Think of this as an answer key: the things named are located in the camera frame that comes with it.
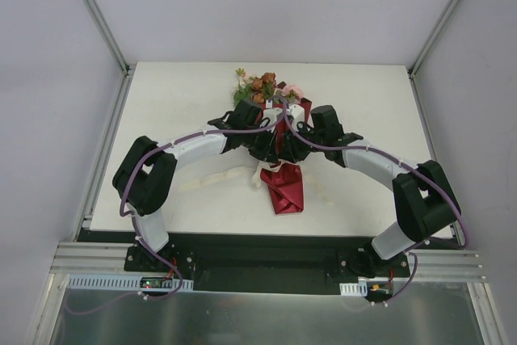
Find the white rose stem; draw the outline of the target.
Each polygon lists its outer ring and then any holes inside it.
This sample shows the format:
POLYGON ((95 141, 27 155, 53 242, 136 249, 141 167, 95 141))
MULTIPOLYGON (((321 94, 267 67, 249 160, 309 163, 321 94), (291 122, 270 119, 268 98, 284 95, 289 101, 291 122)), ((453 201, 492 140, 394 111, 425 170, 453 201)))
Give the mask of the white rose stem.
POLYGON ((251 84, 254 76, 248 74, 243 68, 237 68, 235 74, 237 76, 237 84, 233 90, 232 99, 233 105, 236 107, 240 101, 251 96, 251 84))

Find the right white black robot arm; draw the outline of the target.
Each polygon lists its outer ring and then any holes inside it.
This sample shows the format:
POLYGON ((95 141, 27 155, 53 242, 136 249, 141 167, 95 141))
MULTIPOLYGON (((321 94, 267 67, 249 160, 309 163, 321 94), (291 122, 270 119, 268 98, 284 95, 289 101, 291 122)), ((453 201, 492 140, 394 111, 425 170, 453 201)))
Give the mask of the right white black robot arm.
POLYGON ((285 160, 300 162, 322 152, 327 160, 358 171, 393 193, 396 220, 347 260, 355 275, 382 276, 398 255, 459 220, 459 204, 438 162, 405 162, 356 133, 345 133, 330 105, 312 110, 313 125, 304 122, 303 110, 295 104, 285 104, 282 116, 288 127, 282 149, 285 160))

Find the small pink rose stem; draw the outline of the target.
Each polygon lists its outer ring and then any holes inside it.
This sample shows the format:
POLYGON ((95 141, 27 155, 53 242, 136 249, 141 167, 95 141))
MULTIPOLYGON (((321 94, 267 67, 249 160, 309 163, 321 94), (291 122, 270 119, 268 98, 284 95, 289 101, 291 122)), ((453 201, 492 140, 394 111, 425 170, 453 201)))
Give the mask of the small pink rose stem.
POLYGON ((304 92, 297 85, 285 85, 275 91, 276 95, 281 95, 289 103, 300 103, 304 98, 304 92))

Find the orange brown rose stem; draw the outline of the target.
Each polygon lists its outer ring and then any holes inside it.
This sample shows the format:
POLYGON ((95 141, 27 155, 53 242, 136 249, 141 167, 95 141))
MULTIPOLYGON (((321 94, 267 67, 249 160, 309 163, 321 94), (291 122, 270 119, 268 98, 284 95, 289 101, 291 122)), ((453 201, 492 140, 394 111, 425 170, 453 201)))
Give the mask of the orange brown rose stem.
POLYGON ((251 82, 251 100, 256 103, 265 103, 275 93, 276 74, 265 73, 251 82))

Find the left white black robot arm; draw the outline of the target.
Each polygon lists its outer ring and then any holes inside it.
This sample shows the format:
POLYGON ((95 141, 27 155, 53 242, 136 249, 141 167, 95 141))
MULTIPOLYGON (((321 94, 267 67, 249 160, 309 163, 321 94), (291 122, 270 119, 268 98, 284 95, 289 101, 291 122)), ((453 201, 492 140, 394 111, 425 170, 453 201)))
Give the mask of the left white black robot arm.
POLYGON ((163 271, 170 264, 162 207, 176 171, 241 146, 250 148, 273 141, 280 118, 279 113, 264 111, 244 99, 232 111, 183 137, 158 142, 141 136, 132 143, 112 186, 120 197, 120 215, 131 219, 137 243, 145 248, 145 265, 152 271, 163 271))

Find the cream printed ribbon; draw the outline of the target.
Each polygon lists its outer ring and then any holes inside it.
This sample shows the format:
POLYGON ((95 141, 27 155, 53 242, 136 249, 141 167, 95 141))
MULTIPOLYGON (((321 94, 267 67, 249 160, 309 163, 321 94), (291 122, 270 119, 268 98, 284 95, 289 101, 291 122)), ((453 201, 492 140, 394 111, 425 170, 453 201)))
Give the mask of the cream printed ribbon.
MULTIPOLYGON (((265 164, 260 162, 255 169, 247 166, 238 166, 233 167, 228 170, 224 170, 220 173, 214 173, 210 175, 205 175, 199 179, 194 179, 191 181, 187 181, 179 185, 177 189, 178 192, 186 192, 193 191, 199 189, 201 187, 205 187, 208 185, 212 185, 215 183, 220 183, 225 180, 234 179, 239 176, 245 176, 249 183, 248 186, 253 189, 258 189, 262 186, 262 181, 260 179, 260 172, 262 168, 265 167, 265 164)), ((304 183, 306 183, 309 189, 312 189, 315 192, 315 196, 322 201, 324 204, 333 205, 332 199, 325 193, 323 186, 316 180, 316 178, 307 174, 304 177, 304 183)))

